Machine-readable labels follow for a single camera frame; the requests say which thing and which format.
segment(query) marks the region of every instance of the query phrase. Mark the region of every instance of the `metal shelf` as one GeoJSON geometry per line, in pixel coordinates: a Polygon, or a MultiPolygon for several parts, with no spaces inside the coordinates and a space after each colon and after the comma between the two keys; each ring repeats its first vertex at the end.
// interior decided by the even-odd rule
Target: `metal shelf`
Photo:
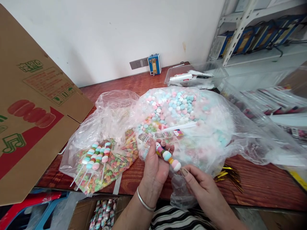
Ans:
{"type": "MultiPolygon", "coordinates": [[[[247,26],[252,20],[256,19],[256,18],[261,18],[270,14],[274,14],[283,10],[287,10],[302,4],[307,3],[306,0],[295,0],[295,1],[290,1],[290,2],[286,2],[286,3],[281,3],[279,5],[276,6],[272,6],[270,8],[266,8],[266,9],[262,9],[262,10],[254,10],[248,18],[246,18],[244,20],[244,24],[245,26],[247,26]]],[[[243,17],[243,13],[244,12],[239,12],[239,13],[232,13],[232,14],[228,14],[226,16],[223,17],[223,22],[234,22],[234,23],[238,23],[240,22],[241,18],[243,17]]]]}
{"type": "MultiPolygon", "coordinates": [[[[214,47],[214,43],[216,41],[218,31],[223,23],[225,22],[236,23],[236,29],[232,36],[232,40],[228,46],[225,56],[222,59],[222,63],[224,67],[279,57],[280,52],[276,49],[262,50],[262,51],[255,52],[249,55],[232,56],[232,53],[234,51],[234,48],[236,47],[237,42],[241,38],[245,27],[252,20],[269,15],[269,14],[274,14],[274,13],[277,13],[283,10],[287,10],[287,9],[290,9],[290,8],[293,8],[293,7],[302,5],[302,4],[306,4],[307,2],[306,0],[294,0],[294,1],[286,2],[286,3],[281,3],[279,5],[272,6],[270,8],[266,8],[262,10],[254,10],[257,0],[249,0],[249,3],[247,4],[244,12],[232,13],[232,14],[228,14],[224,16],[228,3],[229,3],[228,1],[225,2],[222,16],[220,18],[220,22],[217,27],[215,38],[211,46],[211,51],[212,51],[212,47],[214,47]]],[[[288,47],[283,47],[282,49],[285,50],[283,55],[292,55],[292,54],[297,54],[297,53],[302,53],[302,52],[307,51],[307,48],[304,44],[300,44],[298,46],[297,45],[298,44],[292,44],[288,47]]]]}
{"type": "MultiPolygon", "coordinates": [[[[293,54],[299,54],[299,53],[305,53],[307,52],[307,44],[291,44],[289,46],[279,46],[278,47],[282,52],[282,56],[288,56],[293,54]]],[[[281,56],[281,52],[279,52],[277,49],[272,50],[260,50],[255,53],[251,54],[239,54],[232,56],[227,65],[224,67],[239,65],[239,64],[245,64],[255,61],[262,61],[272,58],[278,58],[281,56]]]]}

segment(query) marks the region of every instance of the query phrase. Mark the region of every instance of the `wooden table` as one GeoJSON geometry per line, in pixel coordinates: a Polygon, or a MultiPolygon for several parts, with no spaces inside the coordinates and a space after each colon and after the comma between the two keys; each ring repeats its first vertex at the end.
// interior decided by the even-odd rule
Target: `wooden table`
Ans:
{"type": "MultiPolygon", "coordinates": [[[[114,89],[127,89],[143,95],[151,88],[166,87],[164,79],[169,67],[162,68],[162,73],[150,76],[149,73],[141,73],[134,76],[112,80],[96,85],[81,88],[82,92],[95,103],[101,93],[114,89]]],[[[58,155],[44,175],[38,181],[36,187],[73,190],[69,187],[73,178],[59,172],[62,155],[58,155]]],[[[242,187],[241,193],[228,180],[218,182],[217,185],[230,205],[253,206],[269,209],[284,209],[294,211],[307,211],[307,194],[293,178],[284,170],[269,164],[266,166],[255,165],[241,156],[234,156],[226,160],[228,165],[239,170],[242,187]]],[[[139,185],[144,170],[144,162],[139,158],[131,168],[122,174],[119,194],[133,195],[139,185]]],[[[115,182],[101,190],[104,193],[113,193],[115,182]]],[[[167,179],[161,198],[169,199],[172,193],[170,178],[167,179]]]]}

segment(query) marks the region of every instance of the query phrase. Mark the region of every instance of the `electrical outlet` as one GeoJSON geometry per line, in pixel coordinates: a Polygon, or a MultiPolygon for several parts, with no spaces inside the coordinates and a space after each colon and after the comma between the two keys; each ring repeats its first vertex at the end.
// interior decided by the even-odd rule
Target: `electrical outlet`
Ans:
{"type": "Polygon", "coordinates": [[[144,66],[148,66],[148,57],[136,60],[136,61],[132,61],[130,62],[130,66],[131,69],[137,69],[137,68],[141,68],[144,66]]]}
{"type": "Polygon", "coordinates": [[[144,66],[149,66],[149,64],[148,64],[148,57],[143,58],[142,60],[143,60],[143,65],[144,66]]]}
{"type": "Polygon", "coordinates": [[[141,67],[142,67],[141,61],[142,61],[142,60],[137,60],[137,61],[136,61],[136,63],[137,63],[137,68],[141,68],[141,67]]]}

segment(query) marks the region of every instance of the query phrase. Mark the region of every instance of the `black and white striped clothing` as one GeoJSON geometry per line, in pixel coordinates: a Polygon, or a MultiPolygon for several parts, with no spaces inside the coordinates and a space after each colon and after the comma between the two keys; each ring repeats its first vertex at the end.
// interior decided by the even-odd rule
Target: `black and white striped clothing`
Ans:
{"type": "Polygon", "coordinates": [[[212,222],[198,209],[180,210],[170,205],[156,209],[150,223],[150,230],[161,229],[205,229],[216,230],[212,222]]]}

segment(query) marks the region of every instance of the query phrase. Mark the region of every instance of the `bangle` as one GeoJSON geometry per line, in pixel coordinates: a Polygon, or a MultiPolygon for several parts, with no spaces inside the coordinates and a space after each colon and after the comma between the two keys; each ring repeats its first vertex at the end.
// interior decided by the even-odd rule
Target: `bangle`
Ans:
{"type": "Polygon", "coordinates": [[[138,192],[138,188],[137,188],[137,193],[138,193],[138,199],[140,200],[140,202],[142,203],[142,205],[148,210],[148,211],[155,211],[156,207],[154,208],[150,208],[147,206],[147,204],[145,204],[145,202],[142,200],[140,193],[138,192]]]}

